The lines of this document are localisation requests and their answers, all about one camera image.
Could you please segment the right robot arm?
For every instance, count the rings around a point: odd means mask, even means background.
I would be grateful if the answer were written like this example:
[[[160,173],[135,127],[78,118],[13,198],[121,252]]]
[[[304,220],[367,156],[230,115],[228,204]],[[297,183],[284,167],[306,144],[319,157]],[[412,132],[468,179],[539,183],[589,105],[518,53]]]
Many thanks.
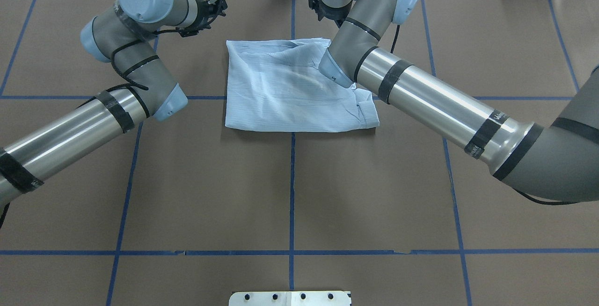
[[[489,167],[540,204],[597,201],[598,70],[547,128],[521,123],[379,47],[419,0],[309,0],[338,33],[318,67],[339,86],[359,84]]]

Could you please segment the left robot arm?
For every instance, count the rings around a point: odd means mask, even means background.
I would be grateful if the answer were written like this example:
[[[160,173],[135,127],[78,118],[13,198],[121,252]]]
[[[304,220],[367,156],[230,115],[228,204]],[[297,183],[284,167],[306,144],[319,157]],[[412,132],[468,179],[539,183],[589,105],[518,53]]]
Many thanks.
[[[115,0],[94,16],[80,32],[81,44],[121,82],[1,149],[1,206],[39,189],[144,120],[166,120],[188,105],[153,42],[163,34],[196,36],[226,9],[226,0]]]

